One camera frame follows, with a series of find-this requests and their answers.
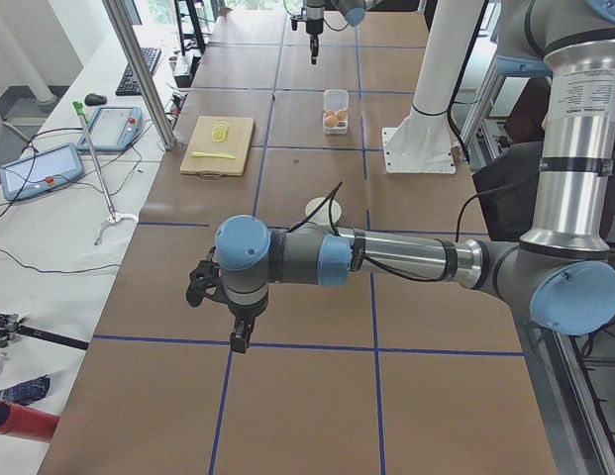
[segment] white pipe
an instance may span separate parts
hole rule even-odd
[[[455,173],[446,114],[484,0],[439,0],[413,104],[398,129],[384,129],[390,173]]]
[[[21,44],[7,28],[1,15],[0,48],[6,58],[9,58],[10,64],[17,69],[21,80],[26,82],[40,103],[49,104],[56,100],[56,96],[50,91],[28,55],[23,51]]]

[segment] black keyboard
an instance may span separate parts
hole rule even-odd
[[[161,49],[158,47],[143,47],[142,57],[145,59],[145,64],[147,68],[151,72],[151,75],[155,74],[155,70],[157,69],[157,65],[159,62],[159,55],[161,54]],[[125,73],[122,75],[122,79],[120,79],[120,84],[118,84],[118,89],[116,89],[116,96],[140,96],[142,93],[140,92],[140,85],[136,80],[136,75],[131,70],[131,66],[127,64],[127,68],[125,69]]]

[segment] blue joint cap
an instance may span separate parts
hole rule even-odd
[[[576,262],[543,282],[530,302],[532,319],[564,334],[585,334],[615,316],[615,269],[596,260]]]
[[[351,245],[344,237],[326,235],[318,254],[318,283],[343,285],[351,268]]]
[[[366,11],[364,10],[364,8],[352,8],[345,15],[345,20],[347,20],[349,25],[351,25],[352,27],[356,27],[360,24],[360,22],[364,19],[365,16]]]
[[[586,0],[602,18],[615,23],[615,0]]]
[[[550,68],[539,59],[497,54],[496,67],[501,74],[507,77],[545,77],[552,75]]]
[[[269,251],[267,226],[252,216],[233,216],[215,234],[217,262],[226,270],[245,270],[259,263]]]

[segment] egg carton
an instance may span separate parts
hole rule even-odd
[[[344,89],[327,89],[324,93],[323,132],[339,136],[349,129],[349,92]]]

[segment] red cylinder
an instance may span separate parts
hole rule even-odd
[[[0,401],[0,433],[50,443],[59,416]]]

